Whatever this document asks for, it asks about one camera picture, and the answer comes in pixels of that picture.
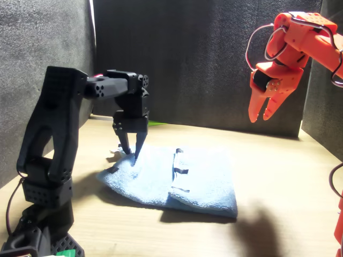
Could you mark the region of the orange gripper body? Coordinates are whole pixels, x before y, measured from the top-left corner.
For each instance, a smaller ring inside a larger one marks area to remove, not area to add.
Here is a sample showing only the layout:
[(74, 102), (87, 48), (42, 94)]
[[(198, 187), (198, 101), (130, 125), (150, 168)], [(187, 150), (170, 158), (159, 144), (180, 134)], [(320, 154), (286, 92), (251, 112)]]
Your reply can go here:
[(256, 64), (255, 70), (251, 73), (250, 87), (258, 88), (263, 93), (266, 91), (267, 83), (270, 80), (281, 81), (281, 99), (284, 101), (298, 86), (302, 78), (303, 70), (299, 67), (290, 68), (278, 65), (274, 62), (263, 62)]

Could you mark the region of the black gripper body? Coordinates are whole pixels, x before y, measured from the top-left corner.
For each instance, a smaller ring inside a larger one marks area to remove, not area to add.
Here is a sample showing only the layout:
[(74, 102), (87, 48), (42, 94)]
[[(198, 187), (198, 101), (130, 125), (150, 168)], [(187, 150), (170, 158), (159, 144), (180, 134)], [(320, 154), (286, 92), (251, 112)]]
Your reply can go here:
[(116, 97), (120, 107), (113, 115), (113, 127), (117, 132), (147, 134), (149, 108), (147, 97)]

